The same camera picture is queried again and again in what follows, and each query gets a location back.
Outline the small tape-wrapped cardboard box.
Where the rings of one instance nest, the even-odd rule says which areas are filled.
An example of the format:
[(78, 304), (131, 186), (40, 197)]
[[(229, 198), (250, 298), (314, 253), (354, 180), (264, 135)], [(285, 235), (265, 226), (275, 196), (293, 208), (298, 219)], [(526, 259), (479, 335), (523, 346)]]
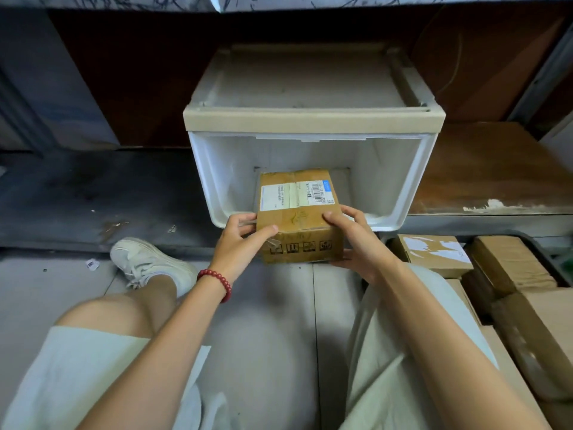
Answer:
[(523, 291), (547, 291), (557, 281), (524, 241), (516, 236), (477, 236), (463, 247), (473, 270), (461, 285), (480, 318), (490, 315), (494, 302)]

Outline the plain flat cardboard box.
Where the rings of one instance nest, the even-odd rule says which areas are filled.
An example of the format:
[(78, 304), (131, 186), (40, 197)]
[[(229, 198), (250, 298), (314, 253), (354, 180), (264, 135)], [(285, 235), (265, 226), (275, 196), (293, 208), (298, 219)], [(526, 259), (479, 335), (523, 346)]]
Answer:
[(519, 372), (517, 366), (513, 362), (510, 354), (503, 345), (498, 333), (491, 325), (482, 325), (479, 318), (477, 317), (476, 311), (470, 303), (469, 297), (463, 290), (462, 284), (457, 279), (447, 279), (446, 280), (450, 286), (454, 289), (459, 298), (468, 308), (470, 314), (475, 320), (475, 323), (480, 328), (482, 335), (488, 342), (488, 345), (496, 358), (498, 368), (500, 372), (504, 375), (506, 382), (512, 386), (512, 389), (519, 395), (519, 397), (528, 405), (529, 409), (534, 411), (544, 423), (547, 430), (552, 430), (548, 424), (547, 419), (543, 415), (540, 406), (534, 398), (531, 390), (526, 384), (523, 376)]

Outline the dark brown wooden panel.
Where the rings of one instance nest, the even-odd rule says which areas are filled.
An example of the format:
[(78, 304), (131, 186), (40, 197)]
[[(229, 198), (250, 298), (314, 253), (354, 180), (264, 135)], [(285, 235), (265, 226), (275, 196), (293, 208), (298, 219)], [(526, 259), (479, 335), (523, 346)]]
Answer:
[(183, 109), (214, 51), (232, 43), (392, 43), (447, 123), (504, 121), (573, 19), (573, 0), (49, 18), (120, 145), (185, 147)]

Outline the grey metal frame post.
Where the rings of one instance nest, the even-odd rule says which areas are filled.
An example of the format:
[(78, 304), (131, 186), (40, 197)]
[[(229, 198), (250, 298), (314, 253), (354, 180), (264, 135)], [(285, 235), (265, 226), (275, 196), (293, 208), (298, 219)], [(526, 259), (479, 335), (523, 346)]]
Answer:
[(507, 121), (526, 125), (573, 66), (573, 22), (526, 87)]

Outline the white plastic drawer unit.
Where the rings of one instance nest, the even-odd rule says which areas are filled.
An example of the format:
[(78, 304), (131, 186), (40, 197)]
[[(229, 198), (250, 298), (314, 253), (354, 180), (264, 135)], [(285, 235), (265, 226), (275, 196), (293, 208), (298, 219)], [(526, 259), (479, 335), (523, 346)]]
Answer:
[(212, 223), (257, 211), (262, 173), (329, 171), (374, 231), (403, 225), (446, 113), (385, 43), (216, 51), (183, 121)]

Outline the person's right forearm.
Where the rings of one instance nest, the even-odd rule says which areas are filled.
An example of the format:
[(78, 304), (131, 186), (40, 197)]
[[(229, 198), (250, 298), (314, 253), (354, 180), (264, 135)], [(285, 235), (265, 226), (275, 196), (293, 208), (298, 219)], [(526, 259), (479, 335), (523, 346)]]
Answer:
[(547, 430), (488, 357), (402, 261), (374, 261), (431, 396), (454, 430)]

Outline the person's left forearm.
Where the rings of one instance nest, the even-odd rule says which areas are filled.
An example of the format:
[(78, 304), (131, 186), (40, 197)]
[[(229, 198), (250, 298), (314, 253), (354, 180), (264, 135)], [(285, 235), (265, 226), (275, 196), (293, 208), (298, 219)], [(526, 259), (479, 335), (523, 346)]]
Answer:
[(232, 285), (204, 269), (175, 314), (76, 430), (171, 430), (206, 330)]

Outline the pale green shorts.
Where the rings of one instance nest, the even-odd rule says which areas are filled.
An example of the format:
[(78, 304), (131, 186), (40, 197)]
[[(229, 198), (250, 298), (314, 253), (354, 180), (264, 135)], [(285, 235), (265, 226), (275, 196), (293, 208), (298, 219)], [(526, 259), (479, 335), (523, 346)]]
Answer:
[[(55, 325), (23, 377), (2, 430), (75, 430), (148, 339)], [(416, 362), (375, 292), (362, 299), (348, 340), (340, 430), (445, 430)], [(222, 392), (200, 393), (202, 346), (172, 430), (242, 430)]]

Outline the person's right hand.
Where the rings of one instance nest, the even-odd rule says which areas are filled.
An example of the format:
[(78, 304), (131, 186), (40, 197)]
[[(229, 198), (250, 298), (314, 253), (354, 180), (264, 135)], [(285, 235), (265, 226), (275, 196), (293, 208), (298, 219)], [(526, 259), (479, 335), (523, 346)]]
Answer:
[(350, 249), (344, 249), (340, 260), (329, 263), (335, 267), (350, 269), (369, 284), (385, 284), (395, 287), (399, 283), (402, 262), (396, 258), (375, 235), (364, 213), (341, 205), (342, 211), (354, 211), (355, 237), (347, 239)]

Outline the large tape-wrapped cardboard box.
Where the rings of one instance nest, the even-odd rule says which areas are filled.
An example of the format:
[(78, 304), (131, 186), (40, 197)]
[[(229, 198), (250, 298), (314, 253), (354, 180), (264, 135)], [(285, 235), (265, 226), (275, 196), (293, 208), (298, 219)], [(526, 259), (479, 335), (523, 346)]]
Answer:
[(492, 303), (493, 325), (553, 430), (573, 430), (573, 288)]

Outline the labelled brown cardboard box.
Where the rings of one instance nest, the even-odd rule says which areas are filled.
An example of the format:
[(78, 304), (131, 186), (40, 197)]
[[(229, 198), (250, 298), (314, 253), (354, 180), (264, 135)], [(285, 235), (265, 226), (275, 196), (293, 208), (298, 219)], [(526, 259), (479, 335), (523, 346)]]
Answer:
[(261, 247), (264, 263), (342, 259), (343, 232), (323, 217), (326, 211), (341, 213), (328, 170), (262, 173), (259, 182), (257, 230), (278, 227), (278, 233)]

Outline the cardboard box with torn label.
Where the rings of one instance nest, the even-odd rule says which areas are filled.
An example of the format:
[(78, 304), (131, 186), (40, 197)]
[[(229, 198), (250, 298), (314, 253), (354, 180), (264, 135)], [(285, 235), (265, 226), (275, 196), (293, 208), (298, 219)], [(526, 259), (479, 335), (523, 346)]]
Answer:
[(474, 266), (453, 236), (398, 234), (388, 241), (390, 250), (402, 261), (427, 268), (444, 279), (460, 279)]

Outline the dark bin rim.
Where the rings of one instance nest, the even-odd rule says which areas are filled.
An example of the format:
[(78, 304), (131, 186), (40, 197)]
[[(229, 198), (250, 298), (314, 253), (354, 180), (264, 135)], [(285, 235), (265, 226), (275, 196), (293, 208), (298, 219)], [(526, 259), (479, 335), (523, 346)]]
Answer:
[(517, 232), (513, 236), (518, 237), (534, 254), (536, 260), (555, 279), (558, 287), (573, 288), (573, 279), (570, 279), (565, 269), (558, 264), (555, 258), (551, 257), (548, 249), (542, 247), (533, 237), (524, 233)]

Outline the white sneaker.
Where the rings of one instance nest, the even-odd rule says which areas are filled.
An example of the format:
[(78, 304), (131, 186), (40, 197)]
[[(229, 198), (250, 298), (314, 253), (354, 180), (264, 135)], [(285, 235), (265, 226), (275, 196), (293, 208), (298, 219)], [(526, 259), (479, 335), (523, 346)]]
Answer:
[(128, 288), (142, 288), (150, 278), (164, 275), (173, 280), (176, 296), (182, 297), (197, 282), (198, 270), (195, 266), (170, 257), (139, 238), (127, 237), (116, 242), (110, 250), (110, 258), (124, 274)]

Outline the person's left hand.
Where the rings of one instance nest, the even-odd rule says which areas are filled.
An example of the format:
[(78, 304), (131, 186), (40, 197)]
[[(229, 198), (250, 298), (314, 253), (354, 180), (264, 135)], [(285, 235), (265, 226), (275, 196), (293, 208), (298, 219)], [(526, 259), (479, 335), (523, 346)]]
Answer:
[(254, 231), (241, 231), (241, 222), (255, 222), (256, 219), (255, 213), (230, 216), (215, 247), (209, 269), (220, 274), (230, 285), (234, 284), (260, 251), (244, 246), (244, 239)]

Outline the person's left leg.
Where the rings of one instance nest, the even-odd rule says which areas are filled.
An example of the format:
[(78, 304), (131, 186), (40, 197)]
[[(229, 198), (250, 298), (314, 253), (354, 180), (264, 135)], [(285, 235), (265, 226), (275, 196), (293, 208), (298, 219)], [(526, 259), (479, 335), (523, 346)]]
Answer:
[(150, 339), (174, 313), (176, 297), (172, 278), (157, 275), (142, 288), (77, 304), (55, 325)]

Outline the patterned white fabric sheet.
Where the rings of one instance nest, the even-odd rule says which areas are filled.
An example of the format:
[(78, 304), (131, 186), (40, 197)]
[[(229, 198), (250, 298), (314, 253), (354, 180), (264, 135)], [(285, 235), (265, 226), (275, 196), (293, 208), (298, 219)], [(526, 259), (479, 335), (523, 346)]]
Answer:
[(0, 7), (149, 11), (190, 13), (242, 13), (335, 8), (430, 6), (460, 3), (546, 0), (0, 0)]

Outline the worn brown wooden board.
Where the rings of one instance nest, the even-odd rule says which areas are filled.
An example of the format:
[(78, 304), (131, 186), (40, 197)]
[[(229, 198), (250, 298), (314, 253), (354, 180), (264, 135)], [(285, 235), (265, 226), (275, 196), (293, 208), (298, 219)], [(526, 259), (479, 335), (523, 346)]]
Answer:
[(446, 123), (409, 215), (573, 215), (573, 173), (516, 122)]

